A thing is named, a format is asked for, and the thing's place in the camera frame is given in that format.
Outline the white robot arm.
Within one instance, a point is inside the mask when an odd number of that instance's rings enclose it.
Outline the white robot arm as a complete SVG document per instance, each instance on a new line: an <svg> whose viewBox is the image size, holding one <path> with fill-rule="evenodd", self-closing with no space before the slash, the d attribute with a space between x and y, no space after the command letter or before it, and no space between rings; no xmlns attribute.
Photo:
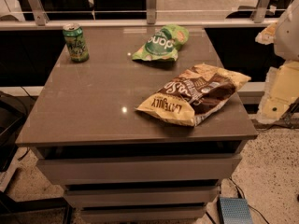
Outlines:
<svg viewBox="0 0 299 224"><path fill-rule="evenodd" d="M279 20L268 25L255 41L274 44L274 52L285 60L279 68L270 67L257 120L270 124L279 120L299 98L299 0L293 0Z"/></svg>

